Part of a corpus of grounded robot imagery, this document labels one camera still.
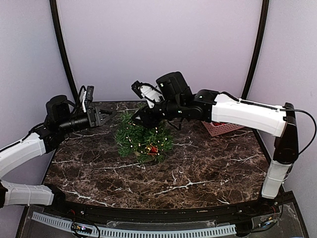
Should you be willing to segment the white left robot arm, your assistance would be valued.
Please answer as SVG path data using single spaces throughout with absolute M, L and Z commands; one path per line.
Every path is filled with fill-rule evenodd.
M 92 97 L 72 103 L 65 95 L 58 95 L 46 103 L 47 116 L 28 134 L 0 151 L 0 176 L 20 165 L 55 150 L 66 135 L 104 125 L 116 115 L 115 110 L 104 110 L 91 104 Z M 64 193 L 53 185 L 27 185 L 0 181 L 0 205 L 45 205 L 59 216 L 66 216 L 70 206 Z

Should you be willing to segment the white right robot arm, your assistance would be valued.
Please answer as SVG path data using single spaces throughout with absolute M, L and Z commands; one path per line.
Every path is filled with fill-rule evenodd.
M 299 142 L 294 107 L 271 106 L 241 98 L 227 92 L 202 89 L 192 93 L 181 72 L 168 73 L 156 80 L 157 87 L 135 81 L 131 88 L 147 105 L 132 117 L 136 124 L 153 128 L 162 120 L 196 119 L 205 122 L 236 124 L 264 131 L 275 137 L 274 155 L 262 185 L 261 198 L 253 211 L 263 215 L 299 157 Z

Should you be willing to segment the small green christmas tree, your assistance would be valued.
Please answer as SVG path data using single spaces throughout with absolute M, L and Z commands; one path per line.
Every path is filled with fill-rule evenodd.
M 173 136 L 164 122 L 154 128 L 145 128 L 137 125 L 131 119 L 131 112 L 121 114 L 115 141 L 118 145 L 118 153 L 121 157 L 135 155 L 139 163 L 148 161 L 161 162 L 165 159 L 166 152 L 173 148 Z M 160 155 L 150 156 L 146 153 L 146 146 L 157 146 Z

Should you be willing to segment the red gold drum ornament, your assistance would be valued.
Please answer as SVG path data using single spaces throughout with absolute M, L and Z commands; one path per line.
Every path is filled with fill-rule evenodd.
M 147 155 L 150 155 L 150 156 L 160 155 L 158 147 L 152 144 L 149 144 L 146 146 L 146 153 Z

